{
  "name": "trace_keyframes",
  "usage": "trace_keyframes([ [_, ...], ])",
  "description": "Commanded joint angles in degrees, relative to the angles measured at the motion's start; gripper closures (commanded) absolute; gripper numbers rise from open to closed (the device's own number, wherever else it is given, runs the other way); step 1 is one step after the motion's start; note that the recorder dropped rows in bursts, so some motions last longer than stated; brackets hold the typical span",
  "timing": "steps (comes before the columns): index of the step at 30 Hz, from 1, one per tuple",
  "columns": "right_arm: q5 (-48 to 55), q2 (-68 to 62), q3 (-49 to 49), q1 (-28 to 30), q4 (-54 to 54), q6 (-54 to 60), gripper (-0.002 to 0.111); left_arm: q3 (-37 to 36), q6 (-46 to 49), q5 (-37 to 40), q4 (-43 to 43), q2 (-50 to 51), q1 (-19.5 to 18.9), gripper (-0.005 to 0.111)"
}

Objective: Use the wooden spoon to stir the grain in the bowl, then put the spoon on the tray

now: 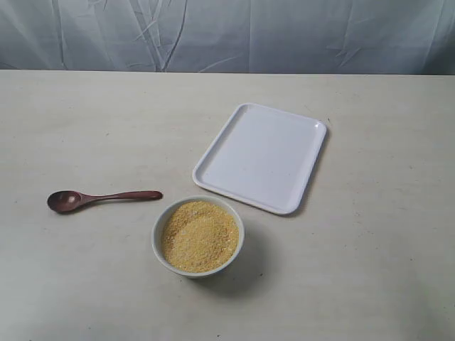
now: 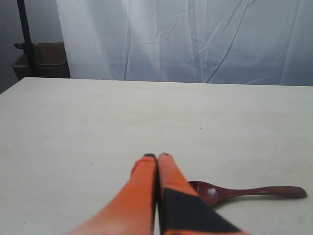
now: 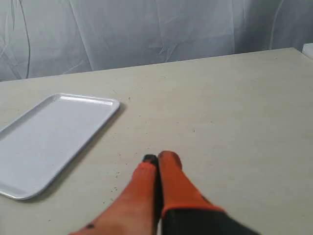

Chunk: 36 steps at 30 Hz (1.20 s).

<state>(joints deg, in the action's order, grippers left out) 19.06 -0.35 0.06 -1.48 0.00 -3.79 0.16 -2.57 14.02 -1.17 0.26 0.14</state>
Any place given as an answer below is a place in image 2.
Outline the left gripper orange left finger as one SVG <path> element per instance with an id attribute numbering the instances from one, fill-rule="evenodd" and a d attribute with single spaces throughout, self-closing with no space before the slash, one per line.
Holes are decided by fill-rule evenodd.
<path id="1" fill-rule="evenodd" d="M 135 162 L 129 181 L 91 219 L 70 235 L 152 235 L 156 210 L 157 159 L 145 154 Z"/>

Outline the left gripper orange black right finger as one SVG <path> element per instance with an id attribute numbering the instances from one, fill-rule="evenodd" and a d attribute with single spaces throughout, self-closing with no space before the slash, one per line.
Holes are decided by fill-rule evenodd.
<path id="1" fill-rule="evenodd" d="M 210 208 L 189 185 L 172 155 L 157 160 L 160 198 L 159 226 L 162 235 L 246 235 Z"/>

